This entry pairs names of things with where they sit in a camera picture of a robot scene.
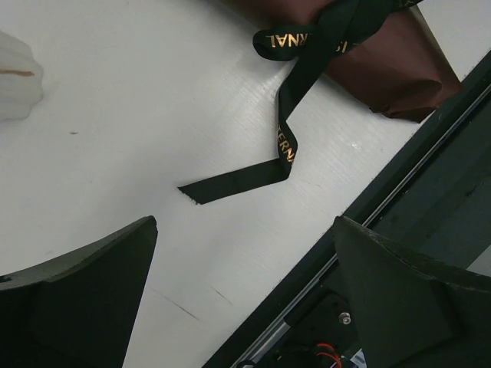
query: wrapped package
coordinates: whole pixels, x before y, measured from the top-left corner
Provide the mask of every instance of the wrapped package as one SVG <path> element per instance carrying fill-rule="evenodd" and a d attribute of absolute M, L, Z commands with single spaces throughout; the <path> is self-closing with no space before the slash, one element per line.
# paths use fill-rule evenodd
<path fill-rule="evenodd" d="M 413 8 L 422 0 L 222 1 L 269 27 L 253 39 L 261 56 L 298 60 L 278 91 L 278 158 L 180 187 L 197 203 L 289 177 L 298 142 L 288 118 L 323 74 L 373 112 L 416 122 L 461 88 Z"/>
<path fill-rule="evenodd" d="M 260 28 L 313 25 L 334 0 L 221 0 Z M 394 0 L 410 7 L 416 0 Z M 395 11 L 380 31 L 325 73 L 375 113 L 422 121 L 460 91 L 459 79 L 417 10 Z"/>

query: white table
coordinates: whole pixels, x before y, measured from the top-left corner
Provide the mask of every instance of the white table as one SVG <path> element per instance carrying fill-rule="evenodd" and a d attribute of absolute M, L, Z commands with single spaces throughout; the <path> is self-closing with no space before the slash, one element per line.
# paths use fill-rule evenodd
<path fill-rule="evenodd" d="M 464 77 L 491 2 L 421 8 Z M 418 128 L 317 83 L 291 178 L 197 206 L 176 186 L 275 155 L 289 66 L 255 54 L 251 25 L 216 0 L 0 0 L 0 29 L 45 70 L 31 116 L 0 123 L 0 274 L 155 215 L 126 368 L 203 365 Z"/>

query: white plastic bag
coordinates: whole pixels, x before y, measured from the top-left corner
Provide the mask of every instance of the white plastic bag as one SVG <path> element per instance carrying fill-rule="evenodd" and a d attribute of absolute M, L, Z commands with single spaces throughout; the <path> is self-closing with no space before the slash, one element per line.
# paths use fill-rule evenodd
<path fill-rule="evenodd" d="M 42 98 L 43 68 L 24 42 L 0 31 L 0 121 L 24 119 Z"/>

